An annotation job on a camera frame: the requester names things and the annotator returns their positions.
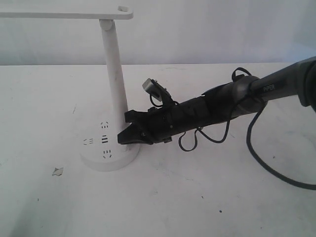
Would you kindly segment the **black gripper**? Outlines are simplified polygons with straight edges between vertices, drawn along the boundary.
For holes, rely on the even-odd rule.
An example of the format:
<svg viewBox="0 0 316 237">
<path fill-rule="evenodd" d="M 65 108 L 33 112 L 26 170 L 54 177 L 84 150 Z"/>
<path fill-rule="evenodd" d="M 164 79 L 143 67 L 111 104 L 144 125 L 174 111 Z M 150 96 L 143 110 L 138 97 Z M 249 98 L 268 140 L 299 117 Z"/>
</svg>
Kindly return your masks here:
<svg viewBox="0 0 316 237">
<path fill-rule="evenodd" d="M 124 118 L 128 126 L 118 134 L 121 145 L 168 143 L 183 132 L 183 106 L 179 103 L 160 109 L 151 107 L 147 112 L 130 110 L 124 113 Z"/>
</svg>

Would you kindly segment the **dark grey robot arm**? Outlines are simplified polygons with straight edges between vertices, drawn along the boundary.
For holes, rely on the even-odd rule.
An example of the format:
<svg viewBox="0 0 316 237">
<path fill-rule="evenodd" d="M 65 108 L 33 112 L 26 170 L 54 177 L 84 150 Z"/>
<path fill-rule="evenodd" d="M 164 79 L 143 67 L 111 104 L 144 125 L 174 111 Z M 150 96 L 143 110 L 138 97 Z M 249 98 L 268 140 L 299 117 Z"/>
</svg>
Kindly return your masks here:
<svg viewBox="0 0 316 237">
<path fill-rule="evenodd" d="M 121 145 L 167 143 L 174 135 L 256 113 L 270 100 L 294 95 L 302 106 L 315 108 L 316 59 L 299 61 L 261 79 L 233 74 L 230 83 L 180 104 L 156 80 L 147 79 L 143 89 L 162 105 L 146 112 L 126 112 L 129 126 L 117 136 Z"/>
</svg>

